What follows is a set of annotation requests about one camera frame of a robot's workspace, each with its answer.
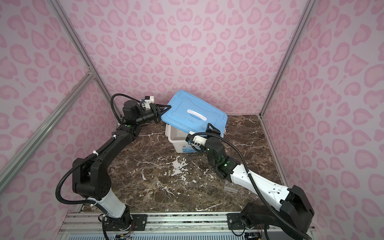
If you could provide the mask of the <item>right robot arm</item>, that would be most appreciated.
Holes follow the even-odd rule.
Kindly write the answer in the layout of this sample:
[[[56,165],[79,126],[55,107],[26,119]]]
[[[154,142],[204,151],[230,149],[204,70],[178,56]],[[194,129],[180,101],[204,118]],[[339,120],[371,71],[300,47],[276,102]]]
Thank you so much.
[[[250,170],[243,157],[240,161],[227,155],[219,129],[208,124],[201,135],[209,165],[218,177],[255,193],[262,206],[248,203],[242,210],[241,220],[246,228],[267,224],[280,227],[297,240],[309,240],[307,231],[315,211],[304,190],[294,185],[289,188],[276,184]]]

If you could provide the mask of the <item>white plastic storage bin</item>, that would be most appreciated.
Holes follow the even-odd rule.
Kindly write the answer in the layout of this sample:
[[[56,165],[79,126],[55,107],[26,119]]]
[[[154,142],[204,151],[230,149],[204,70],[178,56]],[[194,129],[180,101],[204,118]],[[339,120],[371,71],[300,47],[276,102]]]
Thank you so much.
[[[192,146],[186,142],[187,135],[187,133],[172,127],[171,125],[166,125],[166,136],[178,154],[196,153]]]

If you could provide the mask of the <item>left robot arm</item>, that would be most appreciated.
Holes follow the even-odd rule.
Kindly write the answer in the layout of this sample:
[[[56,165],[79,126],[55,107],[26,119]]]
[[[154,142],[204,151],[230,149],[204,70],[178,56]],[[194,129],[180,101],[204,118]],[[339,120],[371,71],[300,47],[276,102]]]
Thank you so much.
[[[161,116],[170,109],[170,105],[145,104],[135,100],[125,102],[124,115],[119,119],[119,125],[107,143],[88,158],[74,161],[74,171],[71,173],[73,192],[111,219],[130,219],[129,207],[112,190],[108,168],[120,152],[139,136],[142,126],[152,121],[159,123]]]

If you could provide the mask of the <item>blue plastic bin lid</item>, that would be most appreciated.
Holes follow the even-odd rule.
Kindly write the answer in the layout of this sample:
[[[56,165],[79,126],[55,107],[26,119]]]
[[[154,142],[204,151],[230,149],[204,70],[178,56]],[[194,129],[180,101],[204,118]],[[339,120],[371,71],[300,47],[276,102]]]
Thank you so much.
[[[228,115],[202,99],[180,90],[171,98],[171,106],[161,116],[166,124],[185,133],[205,132],[207,125],[212,124],[224,136]]]

